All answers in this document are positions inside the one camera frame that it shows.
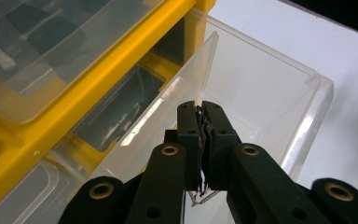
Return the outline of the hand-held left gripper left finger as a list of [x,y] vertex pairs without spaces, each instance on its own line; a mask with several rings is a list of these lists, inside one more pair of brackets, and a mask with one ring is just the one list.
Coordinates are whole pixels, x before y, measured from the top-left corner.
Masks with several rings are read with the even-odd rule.
[[185,178],[187,191],[200,191],[200,153],[201,136],[197,120],[197,107],[194,101],[180,104],[177,107],[175,130],[166,130],[164,143],[175,143],[186,150]]

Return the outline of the clear plastic drawer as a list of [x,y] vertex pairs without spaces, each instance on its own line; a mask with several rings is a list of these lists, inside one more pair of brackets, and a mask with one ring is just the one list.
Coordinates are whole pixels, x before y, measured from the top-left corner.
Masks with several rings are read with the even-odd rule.
[[196,9],[185,15],[196,51],[93,171],[140,174],[188,101],[220,105],[240,140],[264,148],[296,179],[331,104],[333,82]]

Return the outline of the yellow drawer organizer cabinet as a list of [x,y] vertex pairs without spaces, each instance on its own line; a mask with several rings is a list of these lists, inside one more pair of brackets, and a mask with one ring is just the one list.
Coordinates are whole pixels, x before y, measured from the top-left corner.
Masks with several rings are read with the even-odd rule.
[[165,0],[35,120],[0,119],[0,201],[190,9],[207,13],[215,2]]

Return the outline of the grid of clear drawers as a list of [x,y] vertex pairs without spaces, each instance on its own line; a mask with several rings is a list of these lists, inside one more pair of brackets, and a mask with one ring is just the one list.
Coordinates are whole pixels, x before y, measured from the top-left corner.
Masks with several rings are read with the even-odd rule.
[[0,119],[35,120],[165,0],[0,0]]

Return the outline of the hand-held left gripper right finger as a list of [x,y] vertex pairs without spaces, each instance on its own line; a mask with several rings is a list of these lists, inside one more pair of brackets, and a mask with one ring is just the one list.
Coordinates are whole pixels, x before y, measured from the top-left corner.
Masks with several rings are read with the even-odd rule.
[[240,142],[222,106],[202,103],[206,121],[203,131],[206,136],[201,168],[207,186],[212,190],[227,190],[230,179],[229,157]]

